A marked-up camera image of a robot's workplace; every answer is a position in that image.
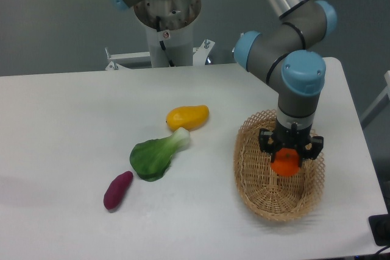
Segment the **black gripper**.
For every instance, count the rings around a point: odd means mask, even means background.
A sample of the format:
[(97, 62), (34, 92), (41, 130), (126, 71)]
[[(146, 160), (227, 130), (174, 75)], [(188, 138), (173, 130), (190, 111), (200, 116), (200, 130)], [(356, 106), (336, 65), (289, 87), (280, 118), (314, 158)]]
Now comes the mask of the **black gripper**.
[(282, 149), (294, 149), (299, 155), (299, 167), (305, 160), (315, 160), (324, 147), (323, 136), (310, 136), (311, 127), (298, 129), (295, 126), (286, 128), (276, 122), (274, 132), (260, 129), (258, 141), (260, 150), (275, 161), (276, 153)]

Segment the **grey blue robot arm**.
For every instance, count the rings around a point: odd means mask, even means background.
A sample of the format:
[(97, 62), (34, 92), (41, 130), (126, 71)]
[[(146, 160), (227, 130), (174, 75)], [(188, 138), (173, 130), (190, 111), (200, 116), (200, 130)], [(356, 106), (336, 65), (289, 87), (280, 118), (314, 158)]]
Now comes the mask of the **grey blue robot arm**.
[[(269, 0), (281, 26), (271, 35), (246, 32), (233, 57), (246, 71), (278, 93), (273, 130), (262, 129), (258, 140), (272, 163), (301, 166), (320, 154), (324, 140), (311, 136), (314, 114), (325, 83), (326, 65), (312, 45), (334, 31), (337, 15), (325, 1)], [(200, 0), (112, 0), (120, 10), (133, 8), (146, 28), (153, 67), (193, 65), (192, 25)]]

